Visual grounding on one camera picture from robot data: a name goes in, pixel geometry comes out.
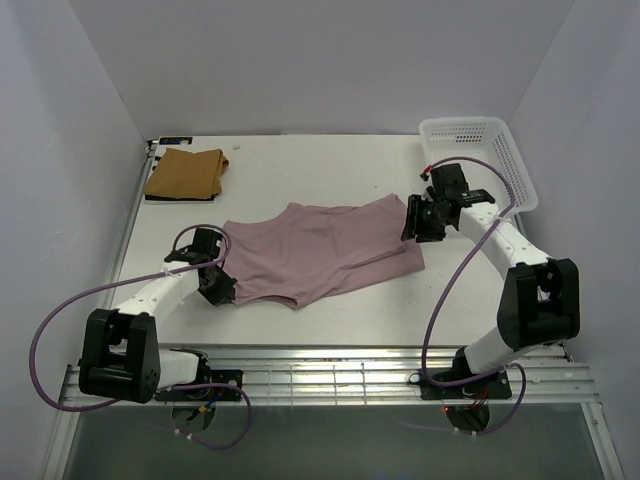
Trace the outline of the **black white striped tank top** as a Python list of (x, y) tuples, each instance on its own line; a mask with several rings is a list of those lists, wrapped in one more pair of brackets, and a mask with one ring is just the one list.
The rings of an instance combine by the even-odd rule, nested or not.
[(213, 194), (208, 198), (173, 198), (157, 195), (143, 195), (143, 201), (147, 204), (204, 204), (214, 202), (217, 194)]

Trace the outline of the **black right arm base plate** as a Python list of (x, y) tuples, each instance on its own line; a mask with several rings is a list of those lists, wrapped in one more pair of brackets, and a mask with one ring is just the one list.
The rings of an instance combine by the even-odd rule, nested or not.
[(462, 386), (447, 388), (434, 386), (419, 373), (415, 384), (420, 388), (422, 400), (508, 400), (512, 397), (512, 390), (505, 372)]

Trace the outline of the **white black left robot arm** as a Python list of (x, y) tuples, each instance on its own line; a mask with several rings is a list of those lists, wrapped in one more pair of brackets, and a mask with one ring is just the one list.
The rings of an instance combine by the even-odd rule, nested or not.
[(159, 326), (192, 295), (213, 307), (235, 300), (236, 280), (223, 270), (229, 236), (210, 225), (193, 229), (189, 245), (172, 247), (159, 277), (115, 308), (89, 315), (79, 361), (82, 393), (146, 403), (177, 386), (194, 400), (210, 392), (212, 376), (202, 353), (162, 349), (158, 342)]

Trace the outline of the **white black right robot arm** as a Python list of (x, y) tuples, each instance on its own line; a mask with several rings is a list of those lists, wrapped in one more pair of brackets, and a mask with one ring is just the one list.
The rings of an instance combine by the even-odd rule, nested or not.
[(570, 259), (556, 259), (535, 247), (508, 221), (515, 205), (498, 206), (484, 189), (471, 189), (462, 165), (465, 156), (438, 160), (421, 178), (422, 195), (409, 198), (402, 237), (417, 243), (441, 241), (449, 227), (474, 244), (446, 284), (431, 313), (430, 336), (445, 300), (471, 260), (482, 253), (503, 280), (496, 325), (461, 348), (449, 369), (431, 374), (420, 368), (423, 383), (474, 397), (488, 378), (540, 346), (576, 337), (580, 331), (579, 269)]

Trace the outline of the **mauve tank top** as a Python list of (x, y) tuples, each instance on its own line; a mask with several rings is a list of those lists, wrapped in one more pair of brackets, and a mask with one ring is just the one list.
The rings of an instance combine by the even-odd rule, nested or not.
[(290, 203), (267, 221), (226, 222), (235, 305), (266, 300), (297, 310), (422, 271), (420, 246), (401, 238), (405, 213), (390, 194), (363, 206)]

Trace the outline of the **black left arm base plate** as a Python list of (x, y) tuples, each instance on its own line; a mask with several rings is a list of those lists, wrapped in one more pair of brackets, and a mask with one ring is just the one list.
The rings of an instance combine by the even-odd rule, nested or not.
[[(202, 377), (198, 377), (194, 381), (194, 384), (200, 385), (216, 383), (235, 386), (241, 389), (243, 386), (243, 377), (244, 372), (239, 369), (211, 370)], [(190, 390), (176, 390), (174, 387), (171, 387), (170, 389), (158, 391), (154, 396), (156, 401), (200, 402), (202, 404), (208, 403), (212, 400), (237, 402), (240, 401), (241, 398), (241, 394), (236, 392), (234, 389), (222, 387), (206, 387)]]

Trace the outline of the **tan tank top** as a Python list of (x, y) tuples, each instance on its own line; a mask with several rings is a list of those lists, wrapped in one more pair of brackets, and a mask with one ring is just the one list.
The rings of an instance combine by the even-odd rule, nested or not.
[(149, 177), (144, 194), (208, 198), (222, 192), (221, 177), (229, 160), (220, 149), (197, 153), (168, 148)]

